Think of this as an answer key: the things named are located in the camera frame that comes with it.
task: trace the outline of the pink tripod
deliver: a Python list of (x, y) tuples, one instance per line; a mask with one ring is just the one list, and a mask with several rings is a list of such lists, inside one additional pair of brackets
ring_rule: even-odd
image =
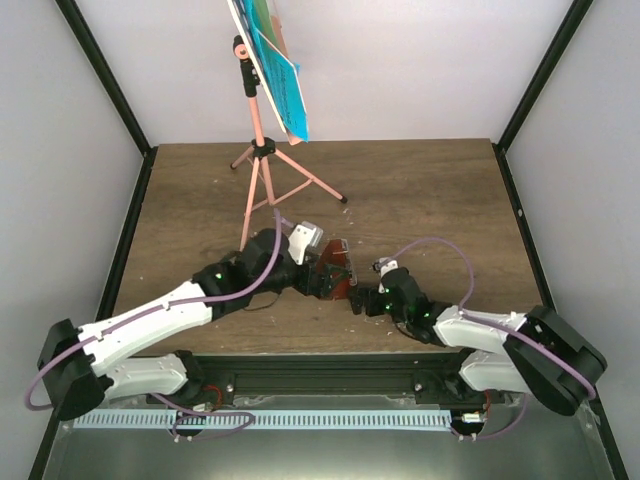
[[(291, 157), (285, 155), (276, 148), (276, 143), (265, 137), (262, 132), (262, 122), (260, 120), (260, 111), (258, 110), (257, 85), (260, 80), (256, 76), (253, 70), (253, 63), (249, 59), (249, 53), (242, 43), (242, 37), (237, 36), (233, 43), (233, 52), (240, 60), (240, 70), (242, 71), (242, 78), (244, 80), (245, 94), (249, 100), (249, 109), (251, 110), (251, 121), (253, 122), (253, 130), (256, 138), (251, 142), (251, 146), (247, 148), (238, 159), (231, 164), (231, 169), (235, 170), (238, 166), (248, 160), (253, 165), (251, 171), (251, 183), (249, 184), (249, 195), (247, 197), (247, 208), (244, 212), (244, 225), (242, 226), (242, 238), (240, 240), (240, 250), (242, 250), (247, 242), (249, 236), (249, 224), (251, 223), (251, 212), (257, 210), (263, 205), (276, 205), (281, 201), (293, 196), (305, 187), (308, 187), (312, 183), (315, 183), (319, 187), (326, 190), (328, 193), (336, 197), (342, 203), (347, 203), (347, 197), (340, 192), (330, 187), (328, 184), (320, 180), (314, 174), (309, 172), (306, 168), (298, 164)], [(291, 190), (289, 193), (285, 193), (281, 197), (276, 198), (273, 193), (273, 183), (271, 181), (271, 171), (269, 169), (269, 155), (275, 155), (283, 162), (289, 164), (295, 168), (302, 175), (307, 177), (307, 181)], [(254, 197), (256, 193), (256, 184), (258, 182), (258, 176), (264, 182), (265, 189), (267, 191), (267, 198), (259, 203), (254, 204)]]

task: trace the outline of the white backdrop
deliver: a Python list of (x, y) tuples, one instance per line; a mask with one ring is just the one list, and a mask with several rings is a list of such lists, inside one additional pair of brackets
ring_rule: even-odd
[(558, 311), (609, 362), (598, 384), (640, 478), (640, 4), (594, 2), (509, 151)]
[[(497, 141), (570, 3), (280, 0), (311, 140)], [(78, 4), (152, 144), (250, 140), (226, 0)]]
[(13, 480), (51, 415), (22, 404), (47, 331), (95, 319), (141, 155), (55, 2), (0, 2), (0, 18), (0, 477)]

